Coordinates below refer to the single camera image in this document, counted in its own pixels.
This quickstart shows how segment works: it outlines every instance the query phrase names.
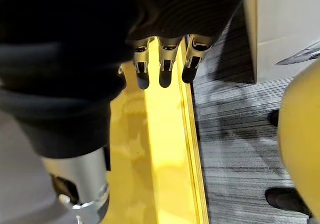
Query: metal fingertip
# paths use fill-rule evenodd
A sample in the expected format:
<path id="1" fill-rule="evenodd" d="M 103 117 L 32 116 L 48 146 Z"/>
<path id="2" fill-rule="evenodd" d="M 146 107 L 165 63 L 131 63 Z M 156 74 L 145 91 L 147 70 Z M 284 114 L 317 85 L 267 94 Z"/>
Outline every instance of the metal fingertip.
<path id="1" fill-rule="evenodd" d="M 149 87 L 149 74 L 139 73 L 136 75 L 136 80 L 140 89 L 147 89 Z"/>
<path id="2" fill-rule="evenodd" d="M 171 84 L 172 72 L 170 71 L 161 71 L 159 73 L 159 84 L 162 88 L 168 88 Z"/>
<path id="3" fill-rule="evenodd" d="M 197 69 L 184 67 L 182 80 L 184 83 L 192 83 L 197 74 Z"/>
<path id="4" fill-rule="evenodd" d="M 118 69 L 118 76 L 122 79 L 123 81 L 123 90 L 126 88 L 127 86 L 127 81 L 126 81 L 126 76 L 125 76 L 125 73 L 123 71 L 123 67 L 122 67 L 122 64 L 119 66 L 119 69 Z"/>

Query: black fabric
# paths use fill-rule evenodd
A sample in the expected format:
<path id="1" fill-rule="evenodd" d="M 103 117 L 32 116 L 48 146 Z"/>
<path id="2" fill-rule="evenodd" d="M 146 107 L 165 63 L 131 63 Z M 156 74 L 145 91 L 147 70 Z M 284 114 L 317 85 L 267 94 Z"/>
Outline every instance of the black fabric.
<path id="1" fill-rule="evenodd" d="M 165 70 L 159 72 L 159 84 L 162 88 L 168 88 L 171 84 L 172 72 Z"/>
<path id="2" fill-rule="evenodd" d="M 196 77 L 197 74 L 197 69 L 190 67 L 184 67 L 183 71 L 182 71 L 182 80 L 185 83 L 192 83 L 192 81 L 194 80 L 194 78 Z"/>
<path id="3" fill-rule="evenodd" d="M 311 215 L 295 188 L 270 188 L 264 193 L 266 201 L 274 208 Z"/>
<path id="4" fill-rule="evenodd" d="M 272 125 L 277 127 L 278 126 L 278 122 L 279 122 L 279 109 L 271 111 L 268 114 L 268 120 Z"/>
<path id="5" fill-rule="evenodd" d="M 126 85 L 118 67 L 133 50 L 125 40 L 218 38 L 240 2 L 0 0 L 0 108 L 42 156 L 92 152 L 108 142 L 105 109 Z M 137 75 L 141 88 L 148 78 Z"/>
<path id="6" fill-rule="evenodd" d="M 71 158 L 109 146 L 110 107 L 58 119 L 17 118 L 34 150 L 47 158 Z"/>

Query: silver metal joint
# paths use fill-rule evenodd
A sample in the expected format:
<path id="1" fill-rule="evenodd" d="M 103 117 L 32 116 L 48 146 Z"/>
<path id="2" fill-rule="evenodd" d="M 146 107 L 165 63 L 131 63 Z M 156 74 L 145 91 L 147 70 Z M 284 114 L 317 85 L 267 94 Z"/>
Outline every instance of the silver metal joint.
<path id="1" fill-rule="evenodd" d="M 119 69 L 118 69 L 118 74 L 122 74 L 123 73 L 123 67 L 122 64 L 120 64 Z"/>
<path id="2" fill-rule="evenodd" d="M 42 157 L 59 201 L 78 223 L 99 224 L 109 208 L 109 185 L 103 148 L 75 158 Z"/>
<path id="3" fill-rule="evenodd" d="M 186 50 L 185 67 L 197 69 L 212 46 L 213 39 L 198 34 L 192 34 Z"/>
<path id="4" fill-rule="evenodd" d="M 159 40 L 159 63 L 160 70 L 172 71 L 174 62 L 176 61 L 176 55 L 179 44 L 182 37 L 177 38 L 162 38 L 158 37 Z"/>
<path id="5" fill-rule="evenodd" d="M 136 73 L 147 73 L 149 64 L 149 38 L 132 42 L 134 48 L 133 63 Z"/>

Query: yellow surface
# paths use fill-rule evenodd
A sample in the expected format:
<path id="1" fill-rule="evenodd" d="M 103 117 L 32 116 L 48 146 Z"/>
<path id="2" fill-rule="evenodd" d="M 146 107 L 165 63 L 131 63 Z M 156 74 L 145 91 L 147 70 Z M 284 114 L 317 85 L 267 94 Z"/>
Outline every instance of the yellow surface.
<path id="1" fill-rule="evenodd" d="M 288 87 L 278 132 L 283 162 L 303 200 L 320 219 L 320 59 Z"/>
<path id="2" fill-rule="evenodd" d="M 169 88 L 159 85 L 158 42 L 149 46 L 150 86 L 132 63 L 112 102 L 110 208 L 104 224 L 208 224 L 190 87 L 181 82 L 184 44 Z"/>

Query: black shoe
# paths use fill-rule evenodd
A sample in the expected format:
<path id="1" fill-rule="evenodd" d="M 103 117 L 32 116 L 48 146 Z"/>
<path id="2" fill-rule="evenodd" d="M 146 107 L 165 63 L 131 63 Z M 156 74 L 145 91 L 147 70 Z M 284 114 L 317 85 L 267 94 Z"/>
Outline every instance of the black shoe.
<path id="1" fill-rule="evenodd" d="M 278 121 L 279 121 L 279 110 L 273 110 L 268 114 L 268 120 L 269 122 L 274 125 L 274 126 L 278 126 Z"/>
<path id="2" fill-rule="evenodd" d="M 295 188 L 270 188 L 264 193 L 266 201 L 273 207 L 312 215 Z"/>

